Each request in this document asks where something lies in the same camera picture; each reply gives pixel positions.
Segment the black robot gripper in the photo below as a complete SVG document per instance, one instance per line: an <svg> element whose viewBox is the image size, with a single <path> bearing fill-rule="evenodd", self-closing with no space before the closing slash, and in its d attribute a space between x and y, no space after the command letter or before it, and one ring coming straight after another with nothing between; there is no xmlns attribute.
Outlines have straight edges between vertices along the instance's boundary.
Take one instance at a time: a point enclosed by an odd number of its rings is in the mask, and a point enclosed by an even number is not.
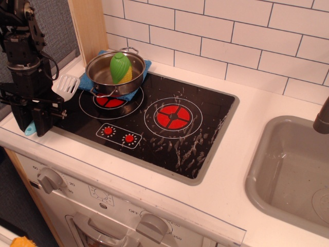
<svg viewBox="0 0 329 247"><path fill-rule="evenodd" d="M54 81L51 60L52 58L9 58L7 68L13 82L1 83L1 100L11 105L19 128L26 130L34 121L38 137L52 128L52 116L45 110L46 106L59 103L59 96L51 90Z"/></svg>

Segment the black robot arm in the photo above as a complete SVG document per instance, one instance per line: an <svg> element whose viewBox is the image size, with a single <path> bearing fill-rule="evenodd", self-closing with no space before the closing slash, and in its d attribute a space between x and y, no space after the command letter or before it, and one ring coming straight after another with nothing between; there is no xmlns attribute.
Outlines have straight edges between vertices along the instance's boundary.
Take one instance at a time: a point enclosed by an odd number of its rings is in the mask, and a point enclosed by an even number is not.
<svg viewBox="0 0 329 247"><path fill-rule="evenodd" d="M66 116L64 98L52 90L59 75L51 73L53 58L43 52L44 37L29 1L1 1L1 48L13 80L1 83L1 102L11 106L22 131L34 123L39 137L55 118Z"/></svg>

